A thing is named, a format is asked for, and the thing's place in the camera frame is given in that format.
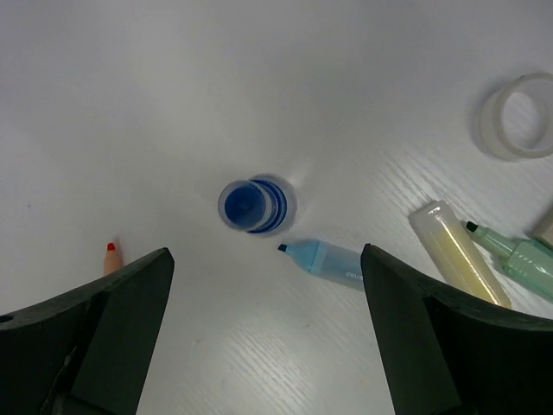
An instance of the blue bottle cap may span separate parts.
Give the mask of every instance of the blue bottle cap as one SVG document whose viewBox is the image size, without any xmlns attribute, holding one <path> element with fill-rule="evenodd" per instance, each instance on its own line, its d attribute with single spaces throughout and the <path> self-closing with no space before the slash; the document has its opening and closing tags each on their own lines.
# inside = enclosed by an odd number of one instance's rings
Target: blue bottle cap
<svg viewBox="0 0 553 415">
<path fill-rule="evenodd" d="M 233 229 L 253 229 L 265 219 L 265 198 L 263 190 L 253 182 L 232 182 L 223 189 L 219 197 L 219 215 Z"/>
</svg>

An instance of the mint green highlighter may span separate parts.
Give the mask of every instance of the mint green highlighter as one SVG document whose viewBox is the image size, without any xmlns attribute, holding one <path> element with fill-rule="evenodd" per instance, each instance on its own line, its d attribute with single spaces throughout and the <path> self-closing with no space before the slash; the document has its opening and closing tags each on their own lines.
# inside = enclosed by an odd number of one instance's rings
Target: mint green highlighter
<svg viewBox="0 0 553 415">
<path fill-rule="evenodd" d="M 510 240 L 473 222 L 467 229 L 474 242 L 499 256 L 507 277 L 553 303 L 553 252 L 536 241 Z"/>
</svg>

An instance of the white tabletop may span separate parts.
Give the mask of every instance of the white tabletop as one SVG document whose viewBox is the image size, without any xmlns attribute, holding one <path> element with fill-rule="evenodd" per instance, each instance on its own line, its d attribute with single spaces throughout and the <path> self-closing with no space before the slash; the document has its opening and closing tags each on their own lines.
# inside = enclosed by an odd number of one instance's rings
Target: white tabletop
<svg viewBox="0 0 553 415">
<path fill-rule="evenodd" d="M 219 191 L 285 176 L 287 236 L 370 242 L 436 278 L 406 219 L 430 200 L 528 233 L 553 159 L 493 159 L 474 120 L 553 71 L 552 22 L 549 0 L 1 2 L 0 313 L 97 278 L 114 237 L 128 261 L 168 246 L 139 414 L 392 414 L 363 293 L 225 228 Z"/>
</svg>

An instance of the highlighter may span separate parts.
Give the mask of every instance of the highlighter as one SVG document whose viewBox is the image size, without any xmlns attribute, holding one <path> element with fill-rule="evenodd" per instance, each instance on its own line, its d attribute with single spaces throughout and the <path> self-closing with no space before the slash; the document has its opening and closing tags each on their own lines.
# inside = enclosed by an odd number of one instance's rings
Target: highlighter
<svg viewBox="0 0 553 415">
<path fill-rule="evenodd" d="M 316 277 L 359 291 L 365 290 L 359 252 L 318 239 L 281 244 L 278 250 L 286 253 L 300 268 Z"/>
<path fill-rule="evenodd" d="M 413 213 L 410 224 L 449 285 L 511 308 L 511 300 L 445 201 L 434 201 Z"/>
<path fill-rule="evenodd" d="M 503 273 L 527 290 L 553 303 L 553 257 L 536 241 L 511 240 L 487 227 L 467 223 L 477 244 L 499 257 Z"/>
</svg>

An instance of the highlighter tip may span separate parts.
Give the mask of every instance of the highlighter tip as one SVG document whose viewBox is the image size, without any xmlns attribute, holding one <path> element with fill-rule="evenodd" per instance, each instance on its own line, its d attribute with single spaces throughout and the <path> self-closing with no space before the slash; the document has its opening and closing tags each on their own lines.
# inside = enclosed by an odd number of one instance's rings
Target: highlighter tip
<svg viewBox="0 0 553 415">
<path fill-rule="evenodd" d="M 476 229 L 478 229 L 478 225 L 476 225 L 474 222 L 467 222 L 467 229 L 470 232 L 476 232 Z"/>
</svg>

